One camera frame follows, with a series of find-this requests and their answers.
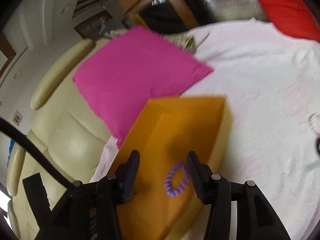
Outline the wooden cabinet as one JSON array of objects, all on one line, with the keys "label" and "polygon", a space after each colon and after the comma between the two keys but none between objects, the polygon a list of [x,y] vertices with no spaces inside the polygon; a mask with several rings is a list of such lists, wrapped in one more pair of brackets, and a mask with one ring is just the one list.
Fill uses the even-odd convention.
[{"label": "wooden cabinet", "polygon": [[138,25],[173,34],[199,26],[185,0],[118,0],[123,13]]}]

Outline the orange cardboard tray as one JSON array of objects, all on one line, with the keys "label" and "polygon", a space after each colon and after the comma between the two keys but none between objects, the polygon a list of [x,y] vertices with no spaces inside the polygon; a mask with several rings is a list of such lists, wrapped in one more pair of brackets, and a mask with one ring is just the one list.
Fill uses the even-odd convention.
[{"label": "orange cardboard tray", "polygon": [[227,149],[232,114],[224,97],[149,100],[123,142],[114,172],[132,151],[140,153],[133,196],[118,206],[123,239],[182,239],[202,209],[193,185],[176,197],[167,195],[170,170],[185,163],[189,152],[218,172]]}]

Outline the magenta pillow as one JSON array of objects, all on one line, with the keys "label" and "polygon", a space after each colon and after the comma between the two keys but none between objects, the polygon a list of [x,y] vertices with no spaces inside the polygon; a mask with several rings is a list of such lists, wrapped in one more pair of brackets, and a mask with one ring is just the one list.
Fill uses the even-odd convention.
[{"label": "magenta pillow", "polygon": [[121,146],[151,98],[179,96],[213,69],[141,26],[107,42],[72,80]]}]

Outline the small red pillow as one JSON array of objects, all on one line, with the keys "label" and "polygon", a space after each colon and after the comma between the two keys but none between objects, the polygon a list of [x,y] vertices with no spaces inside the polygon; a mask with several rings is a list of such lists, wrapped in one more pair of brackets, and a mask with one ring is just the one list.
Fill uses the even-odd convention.
[{"label": "small red pillow", "polygon": [[319,26],[302,0],[258,0],[270,22],[287,36],[319,42]]}]

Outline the white pink bedspread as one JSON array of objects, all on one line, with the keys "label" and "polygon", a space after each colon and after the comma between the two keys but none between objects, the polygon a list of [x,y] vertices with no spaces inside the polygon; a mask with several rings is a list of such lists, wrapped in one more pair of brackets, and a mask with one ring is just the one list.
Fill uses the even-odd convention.
[{"label": "white pink bedspread", "polygon": [[289,236],[306,239],[319,219],[319,157],[307,123],[319,110],[319,43],[258,20],[209,24],[188,35],[197,44],[193,57],[213,72],[163,98],[226,98],[233,122],[219,170],[255,180]]}]

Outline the framed wall picture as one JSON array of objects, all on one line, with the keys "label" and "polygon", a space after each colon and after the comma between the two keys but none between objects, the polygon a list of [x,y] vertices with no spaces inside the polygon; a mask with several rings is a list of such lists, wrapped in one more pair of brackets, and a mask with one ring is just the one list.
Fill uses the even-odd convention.
[{"label": "framed wall picture", "polygon": [[20,126],[20,123],[23,119],[23,116],[19,113],[19,111],[15,111],[14,116],[12,117],[12,121],[16,126]]}]

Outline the cream leather sofa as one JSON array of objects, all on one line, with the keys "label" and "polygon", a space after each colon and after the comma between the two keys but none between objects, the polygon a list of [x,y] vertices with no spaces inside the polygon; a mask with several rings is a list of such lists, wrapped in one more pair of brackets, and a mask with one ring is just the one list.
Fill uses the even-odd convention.
[{"label": "cream leather sofa", "polygon": [[[109,38],[83,40],[66,51],[42,78],[31,98],[34,110],[27,138],[69,181],[88,183],[104,155],[103,174],[125,163],[116,139],[89,107],[72,78],[80,64],[108,44]],[[9,219],[19,239],[35,239],[39,226],[31,211],[23,180],[39,174],[54,207],[65,187],[57,182],[26,150],[15,145],[9,161],[7,186],[12,199]]]}]

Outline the blue cloth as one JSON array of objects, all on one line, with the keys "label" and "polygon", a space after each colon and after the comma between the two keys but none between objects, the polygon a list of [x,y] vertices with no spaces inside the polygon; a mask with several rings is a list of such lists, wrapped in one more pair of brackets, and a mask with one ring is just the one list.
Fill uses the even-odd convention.
[{"label": "blue cloth", "polygon": [[14,144],[15,144],[15,141],[11,139],[11,140],[10,140],[10,143],[9,143],[9,149],[8,149],[8,161],[7,161],[7,167],[9,166],[9,161],[10,161],[10,157],[11,157],[11,153],[12,153],[12,150],[13,150]]}]

